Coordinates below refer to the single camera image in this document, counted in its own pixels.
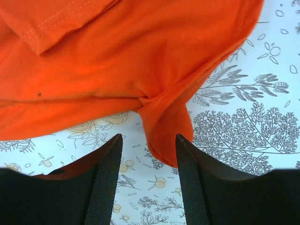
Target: floral pattern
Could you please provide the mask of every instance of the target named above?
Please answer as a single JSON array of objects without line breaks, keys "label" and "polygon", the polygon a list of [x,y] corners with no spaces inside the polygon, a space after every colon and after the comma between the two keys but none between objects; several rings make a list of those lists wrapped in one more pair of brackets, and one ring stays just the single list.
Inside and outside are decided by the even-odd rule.
[{"label": "floral pattern", "polygon": [[[256,175],[300,169],[300,1],[282,2],[265,1],[252,34],[187,103],[194,144]],[[186,225],[178,169],[151,155],[141,118],[133,112],[43,137],[2,141],[0,166],[48,174],[117,133],[124,147],[111,225]]]}]

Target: branch illustration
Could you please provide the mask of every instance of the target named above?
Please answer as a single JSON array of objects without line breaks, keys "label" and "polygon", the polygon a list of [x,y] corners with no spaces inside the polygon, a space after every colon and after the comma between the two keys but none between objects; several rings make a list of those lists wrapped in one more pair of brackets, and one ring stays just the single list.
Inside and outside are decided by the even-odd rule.
[{"label": "branch illustration", "polygon": [[124,174],[122,174],[121,177],[118,176],[117,188],[118,187],[128,187],[128,188],[134,188],[134,189],[140,190],[134,186],[134,184],[136,183],[136,181],[134,179],[129,178],[128,176],[126,176]]},{"label": "branch illustration", "polygon": [[152,164],[153,164],[153,168],[156,170],[159,170],[161,168],[163,168],[165,166],[164,163],[160,162],[158,159],[154,158],[151,154],[151,152],[149,151],[149,149],[144,149],[144,151],[146,152],[145,157],[151,158]]},{"label": "branch illustration", "polygon": [[31,139],[20,141],[0,141],[0,152],[11,152],[19,150],[19,152],[27,153],[34,151],[35,144]]},{"label": "branch illustration", "polygon": [[233,115],[205,111],[194,119],[194,144],[233,168],[261,175],[272,168],[266,153],[298,154],[297,121],[292,112],[265,110],[257,102],[249,112],[237,109]]},{"label": "branch illustration", "polygon": [[[208,107],[210,103],[216,105],[229,104],[228,100],[235,97],[233,94],[243,101],[256,102],[258,98],[263,98],[264,94],[277,97],[275,93],[289,93],[286,90],[289,85],[285,82],[277,82],[278,78],[274,74],[259,75],[254,79],[254,83],[240,84],[241,79],[248,77],[248,75],[240,74],[241,69],[232,71],[235,67],[237,65],[229,66],[211,75],[207,80],[208,85],[199,89],[193,98],[193,102]],[[232,92],[220,91],[224,87],[232,88]]]},{"label": "branch illustration", "polygon": [[150,209],[152,206],[156,206],[156,208],[154,209],[154,211],[156,212],[167,212],[171,211],[171,209],[183,209],[183,204],[179,204],[174,198],[169,197],[165,198],[165,202],[158,204],[157,200],[153,200],[146,196],[141,198],[138,204],[147,209]]}]

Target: patterned tablecloth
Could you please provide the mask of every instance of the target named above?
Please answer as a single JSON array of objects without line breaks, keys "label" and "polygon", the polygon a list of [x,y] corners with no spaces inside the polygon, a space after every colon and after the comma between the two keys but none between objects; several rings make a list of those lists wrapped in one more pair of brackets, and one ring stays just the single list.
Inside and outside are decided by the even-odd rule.
[{"label": "patterned tablecloth", "polygon": [[[252,34],[187,104],[194,144],[256,175],[300,169],[299,85],[300,0],[266,0]],[[123,134],[124,148],[111,225],[184,225],[178,170],[153,158],[134,112],[39,138],[0,142],[0,166],[47,174],[117,133]]]}]

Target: orange fabric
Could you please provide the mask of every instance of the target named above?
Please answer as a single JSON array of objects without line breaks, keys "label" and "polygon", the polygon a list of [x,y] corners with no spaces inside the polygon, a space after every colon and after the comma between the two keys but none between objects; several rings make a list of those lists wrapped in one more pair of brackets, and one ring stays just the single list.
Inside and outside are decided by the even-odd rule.
[{"label": "orange fabric", "polygon": [[135,110],[177,166],[185,103],[247,38],[263,0],[0,0],[0,140]]}]

